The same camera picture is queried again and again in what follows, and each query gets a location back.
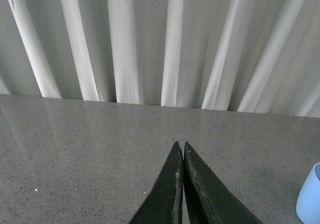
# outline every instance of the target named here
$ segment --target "white curtain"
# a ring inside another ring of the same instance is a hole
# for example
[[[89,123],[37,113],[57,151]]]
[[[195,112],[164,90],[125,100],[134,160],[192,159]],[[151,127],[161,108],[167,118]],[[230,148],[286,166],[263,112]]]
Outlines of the white curtain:
[[[0,93],[320,117],[320,0],[0,0]]]

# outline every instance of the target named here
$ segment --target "cup rim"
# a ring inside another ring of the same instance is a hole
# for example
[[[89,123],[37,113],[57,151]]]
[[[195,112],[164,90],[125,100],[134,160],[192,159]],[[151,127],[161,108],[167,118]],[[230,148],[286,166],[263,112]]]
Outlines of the cup rim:
[[[312,168],[312,173],[313,173],[313,175],[315,176],[315,178],[317,179],[317,181],[320,183],[320,177],[318,177],[318,176],[316,175],[316,166],[318,166],[318,165],[320,165],[320,162],[314,164],[314,166],[313,166],[313,168]]]

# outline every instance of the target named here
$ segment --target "plastic cup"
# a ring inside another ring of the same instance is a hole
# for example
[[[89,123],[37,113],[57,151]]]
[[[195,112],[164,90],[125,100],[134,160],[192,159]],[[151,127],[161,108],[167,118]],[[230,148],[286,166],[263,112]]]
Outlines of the plastic cup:
[[[296,202],[296,213],[304,224],[320,224],[320,163],[316,163]]]

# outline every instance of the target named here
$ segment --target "table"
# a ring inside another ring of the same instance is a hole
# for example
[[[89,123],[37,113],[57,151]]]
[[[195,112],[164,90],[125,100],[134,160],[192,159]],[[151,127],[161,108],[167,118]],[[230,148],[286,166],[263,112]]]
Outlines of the table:
[[[264,224],[299,224],[319,130],[317,118],[0,95],[0,223],[128,223],[174,141],[189,141]]]

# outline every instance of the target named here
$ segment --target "curtain fold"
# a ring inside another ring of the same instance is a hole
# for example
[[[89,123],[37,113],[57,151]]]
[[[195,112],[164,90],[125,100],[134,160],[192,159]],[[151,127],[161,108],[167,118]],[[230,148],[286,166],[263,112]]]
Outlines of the curtain fold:
[[[0,93],[320,117],[320,0],[0,0]]]

